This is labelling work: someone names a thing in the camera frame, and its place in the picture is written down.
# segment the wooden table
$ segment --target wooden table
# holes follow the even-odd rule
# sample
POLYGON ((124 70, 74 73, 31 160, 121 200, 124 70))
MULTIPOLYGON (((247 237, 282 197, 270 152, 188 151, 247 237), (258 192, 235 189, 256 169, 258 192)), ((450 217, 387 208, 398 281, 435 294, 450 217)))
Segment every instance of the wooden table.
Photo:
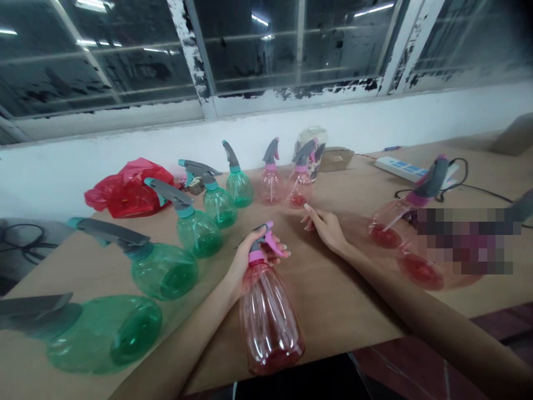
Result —
MULTIPOLYGON (((533 186, 533 151, 520 157, 487 153, 485 149, 491 139, 492 136, 453 139, 377 156, 388 155, 419 166, 431 165, 439 153, 446 153, 449 158, 464 157, 470 162, 468 184, 518 198, 533 186)), ((370 158, 354 156, 349 168, 319 174, 312 204, 338 213, 349 241, 357 242, 384 267, 396 270, 394 251, 385 251, 371 243, 365 233, 365 222, 379 206, 393 198, 395 191, 408 188, 409 184, 375 168, 370 158)), ((259 173, 249 174, 257 179, 259 173)), ((219 180, 221 186, 224 181, 225 178, 219 180)), ((201 208, 201 199, 196 204, 201 208)), ((506 205, 470 188, 448 192, 444 204, 432 203, 436 208, 506 205)), ((220 281, 233 258, 233 247, 242 237, 269 219, 274 221, 274 232, 293 254, 277 270, 300 315, 307 343, 302 363, 404 335, 402 324, 354 270, 329 252, 316 233, 303 230, 302 215, 303 211, 286 206, 264 207, 257 203, 239 211, 236 225, 224 231, 223 249, 216 257, 199 263, 200 281, 195 288, 182 299, 160 303, 165 325, 159 340, 179 326, 220 281)), ((108 213, 97 213, 94 217, 147 234, 155 242, 177 243, 177 217, 172 208, 148 218, 112 220, 108 213)), ((486 276, 471 286, 432 295, 469 318, 533 301, 533 232, 524 230, 513 241, 512 275, 486 276)), ((69 291, 74 292, 75 302, 114 294, 140 294, 130 277, 129 261, 117 246, 103 249, 89 236, 75 233, 6 298, 69 291)), ((187 393, 250 377, 237 311, 234 307, 217 330, 189 380, 187 393)), ((66 374, 47 363, 41 342, 17 332, 1 331, 0 343, 0 397, 6 400, 104 399, 136 366, 111 376, 66 374)))

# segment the window pane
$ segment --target window pane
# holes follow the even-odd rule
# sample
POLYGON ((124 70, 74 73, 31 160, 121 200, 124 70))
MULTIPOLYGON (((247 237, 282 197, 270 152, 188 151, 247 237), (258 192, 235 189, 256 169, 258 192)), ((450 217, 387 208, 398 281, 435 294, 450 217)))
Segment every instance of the window pane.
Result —
POLYGON ((297 1, 194 4, 217 93, 295 82, 297 1))
POLYGON ((15 117, 194 97, 164 0, 0 1, 0 105, 15 117))
POLYGON ((415 72, 477 68, 484 78, 491 69, 499 73, 530 69, 533 41, 522 5, 522 0, 447 0, 415 72))
POLYGON ((299 1, 194 0, 216 93, 374 76, 395 4, 306 0, 304 18, 299 1))
POLYGON ((378 75, 394 4, 391 0, 307 0, 302 81, 378 75))

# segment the electrical cable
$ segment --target electrical cable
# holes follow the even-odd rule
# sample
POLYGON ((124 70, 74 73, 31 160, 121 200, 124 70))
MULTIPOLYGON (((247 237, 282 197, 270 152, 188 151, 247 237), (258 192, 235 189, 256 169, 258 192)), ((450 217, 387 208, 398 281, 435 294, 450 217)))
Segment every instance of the electrical cable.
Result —
POLYGON ((22 257, 24 257, 27 261, 31 262, 32 264, 38 265, 38 262, 36 262, 35 260, 31 259, 30 257, 33 257, 34 259, 39 260, 39 261, 43 261, 45 259, 45 256, 33 251, 33 249, 38 249, 38 248, 55 249, 58 246, 55 243, 44 242, 43 241, 44 240, 44 235, 45 235, 44 229, 42 227, 40 227, 39 225, 35 225, 35 224, 16 224, 16 225, 8 226, 7 228, 2 229, 0 231, 0 244, 7 244, 8 246, 11 246, 11 247, 7 248, 7 249, 0 250, 0 253, 6 252, 6 251, 11 251, 11 250, 20 250, 22 252, 22 257), (40 233, 39 233, 39 235, 37 236, 36 239, 34 239, 30 243, 25 244, 23 246, 21 246, 19 244, 16 244, 16 243, 11 243, 7 239, 7 232, 10 229, 21 227, 21 226, 30 226, 30 227, 37 228, 40 231, 40 233))
MULTIPOLYGON (((465 184, 465 181, 466 179, 468 178, 468 161, 465 160, 464 158, 461 158, 461 157, 457 157, 457 158, 454 158, 453 160, 450 161, 450 163, 448 164, 449 166, 453 165, 457 160, 461 160, 463 161, 464 165, 465 165, 465 176, 463 177, 463 179, 460 181, 460 182, 457 182, 457 183, 454 183, 453 185, 451 185, 450 187, 447 187, 446 189, 443 189, 440 191, 439 195, 435 197, 435 200, 438 201, 439 203, 444 203, 444 193, 446 193, 448 190, 451 190, 451 189, 455 189, 456 187, 458 186, 464 186, 464 187, 469 187, 471 189, 476 189, 476 190, 479 190, 481 192, 484 192, 484 193, 487 193, 487 194, 490 194, 494 197, 497 197, 501 200, 504 200, 504 201, 507 201, 508 203, 512 203, 513 200, 505 197, 505 196, 502 196, 501 194, 497 194, 497 193, 494 193, 494 192, 491 192, 491 191, 488 191, 487 189, 482 189, 482 188, 479 188, 479 187, 476 187, 476 186, 472 186, 472 185, 467 185, 465 184)), ((410 192, 412 189, 402 189, 402 190, 398 190, 396 193, 394 193, 394 198, 396 199, 399 199, 400 196, 399 194, 400 193, 403 193, 403 192, 410 192)), ((531 225, 525 225, 525 224, 522 224, 522 227, 523 228, 527 228, 527 229, 533 229, 533 226, 531 225)))

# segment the plastic bottle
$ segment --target plastic bottle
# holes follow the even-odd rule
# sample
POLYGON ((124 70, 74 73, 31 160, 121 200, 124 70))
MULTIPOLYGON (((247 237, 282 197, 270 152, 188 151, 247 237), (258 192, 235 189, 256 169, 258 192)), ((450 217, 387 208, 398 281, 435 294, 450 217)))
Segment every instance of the plastic bottle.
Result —
POLYGON ((410 219, 416 210, 426 207, 437 196, 448 172, 448 160, 440 155, 427 174, 417 182, 405 198, 393 200, 380 207, 366 227, 372 240, 385 248, 398 248, 416 236, 410 219))
POLYGON ((279 160, 278 155, 279 138, 272 140, 266 149, 263 161, 265 162, 265 170, 261 173, 259 178, 259 195, 260 199, 266 206, 273 206, 278 204, 285 192, 285 182, 281 174, 276 169, 276 161, 279 160))
POLYGON ((99 297, 83 304, 69 303, 71 297, 1 300, 1 327, 44 341, 55 368, 79 374, 121 371, 159 336, 162 313, 147 297, 99 297))
POLYGON ((396 261, 400 272, 430 291, 469 286, 483 275, 498 269, 501 273, 505 260, 504 236, 517 234, 516 228, 533 215, 533 189, 502 214, 496 213, 499 217, 496 221, 458 223, 464 232, 457 232, 456 228, 450 232, 446 228, 450 222, 430 221, 428 217, 423 232, 399 247, 396 261))
POLYGON ((222 175, 205 164, 195 161, 181 159, 178 162, 187 171, 187 182, 189 186, 193 178, 201 177, 205 185, 204 208, 220 229, 229 228, 237 221, 237 207, 231 196, 218 186, 215 176, 222 175))
POLYGON ((195 210, 194 199, 158 179, 146 178, 144 183, 154 189, 163 204, 169 200, 178 213, 177 231, 185 250, 196 258, 207 258, 222 247, 222 233, 217 224, 204 212, 195 210))
POLYGON ((91 218, 71 218, 68 225, 94 236, 107 246, 116 243, 132 261, 132 278, 147 296, 161 301, 187 294, 198 279, 191 253, 166 243, 152 243, 148 236, 91 218))
POLYGON ((290 367, 305 352, 298 315, 290 304, 279 275, 267 264, 259 242, 281 255, 272 239, 272 221, 265 235, 250 249, 244 292, 239 303, 240 324, 248 350, 248 368, 267 375, 290 367))
POLYGON ((317 139, 308 141, 296 153, 293 162, 296 163, 294 171, 287 182, 287 202, 290 208, 303 208, 304 204, 311 202, 313 189, 311 187, 311 175, 307 168, 309 157, 315 162, 315 144, 317 139))
POLYGON ((226 181, 226 191, 237 208, 245 208, 254 201, 254 187, 250 178, 240 170, 239 161, 228 142, 222 141, 229 161, 230 174, 226 181))
POLYGON ((298 142, 295 146, 294 154, 298 153, 298 150, 302 148, 308 141, 316 139, 315 145, 315 158, 308 165, 308 172, 311 175, 311 182, 316 181, 318 170, 320 168, 320 161, 322 160, 322 153, 326 148, 326 142, 328 141, 328 132, 320 126, 310 126, 304 129, 300 135, 298 135, 298 142))

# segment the floor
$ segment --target floor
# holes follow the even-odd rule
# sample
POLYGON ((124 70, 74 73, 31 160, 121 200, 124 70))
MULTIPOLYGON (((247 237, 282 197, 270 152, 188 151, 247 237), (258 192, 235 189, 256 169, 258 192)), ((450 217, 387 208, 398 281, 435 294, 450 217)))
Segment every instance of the floor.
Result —
MULTIPOLYGON (((511 347, 533 367, 533 303, 472 320, 511 347)), ((452 365, 414 336, 353 351, 365 374, 408 400, 487 400, 452 365)), ((187 400, 231 399, 232 386, 184 397, 187 400)))

